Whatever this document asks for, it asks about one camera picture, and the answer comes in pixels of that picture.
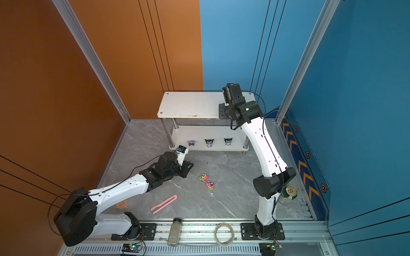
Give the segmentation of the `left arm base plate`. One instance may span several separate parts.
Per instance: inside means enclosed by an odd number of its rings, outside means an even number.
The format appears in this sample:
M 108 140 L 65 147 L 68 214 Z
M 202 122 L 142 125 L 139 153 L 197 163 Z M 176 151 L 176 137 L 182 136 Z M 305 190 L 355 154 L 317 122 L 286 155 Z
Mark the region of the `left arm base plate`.
M 112 241 L 153 241 L 157 224 L 133 224 L 123 235 L 113 234 Z

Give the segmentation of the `purple toy figure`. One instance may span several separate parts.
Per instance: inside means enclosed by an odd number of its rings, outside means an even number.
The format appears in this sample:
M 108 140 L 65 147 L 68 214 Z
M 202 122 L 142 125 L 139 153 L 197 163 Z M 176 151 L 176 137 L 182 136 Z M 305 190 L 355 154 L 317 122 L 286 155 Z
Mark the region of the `purple toy figure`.
M 189 144 L 190 147 L 193 147 L 193 146 L 195 146 L 196 141 L 195 140 L 189 140 L 188 144 Z

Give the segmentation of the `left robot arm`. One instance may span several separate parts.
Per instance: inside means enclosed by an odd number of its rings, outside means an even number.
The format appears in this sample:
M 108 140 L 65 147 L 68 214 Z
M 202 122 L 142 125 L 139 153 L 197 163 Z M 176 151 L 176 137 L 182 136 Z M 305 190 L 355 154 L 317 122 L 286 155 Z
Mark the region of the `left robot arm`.
M 66 246 L 75 246 L 100 235 L 134 239 L 139 233 L 139 221 L 132 213 L 111 215 L 104 211 L 128 198 L 152 191 L 173 177 L 186 178 L 193 166 L 184 153 L 165 152 L 158 156 L 156 163 L 124 181 L 90 191 L 76 189 L 67 195 L 53 222 Z

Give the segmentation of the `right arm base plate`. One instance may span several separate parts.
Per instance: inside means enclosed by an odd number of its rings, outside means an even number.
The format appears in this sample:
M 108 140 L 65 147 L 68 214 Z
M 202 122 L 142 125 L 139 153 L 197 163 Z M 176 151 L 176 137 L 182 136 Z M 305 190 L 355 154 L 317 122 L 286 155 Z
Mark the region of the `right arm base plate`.
M 285 231 L 279 222 L 268 226 L 259 223 L 241 223 L 241 237 L 244 241 L 250 240 L 285 240 Z

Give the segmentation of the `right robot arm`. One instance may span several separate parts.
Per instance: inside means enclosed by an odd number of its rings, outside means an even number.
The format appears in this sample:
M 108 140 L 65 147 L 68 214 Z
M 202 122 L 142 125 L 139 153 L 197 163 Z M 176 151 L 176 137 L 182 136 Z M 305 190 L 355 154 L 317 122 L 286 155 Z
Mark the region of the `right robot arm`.
M 297 171 L 289 167 L 272 141 L 263 112 L 256 101 L 246 101 L 240 85 L 228 83 L 222 88 L 225 117 L 236 123 L 232 130 L 241 129 L 252 144 L 262 169 L 262 175 L 253 180 L 259 195 L 255 215 L 256 235 L 262 240 L 284 240 L 283 226 L 276 217 L 279 197 Z

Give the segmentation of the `black purple robot toy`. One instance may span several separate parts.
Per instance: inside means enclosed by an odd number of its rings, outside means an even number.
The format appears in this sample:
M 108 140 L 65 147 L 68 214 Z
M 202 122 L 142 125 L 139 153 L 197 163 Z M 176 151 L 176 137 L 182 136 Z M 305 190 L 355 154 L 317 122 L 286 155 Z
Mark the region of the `black purple robot toy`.
M 233 138 L 224 138 L 225 146 L 231 146 L 232 140 Z

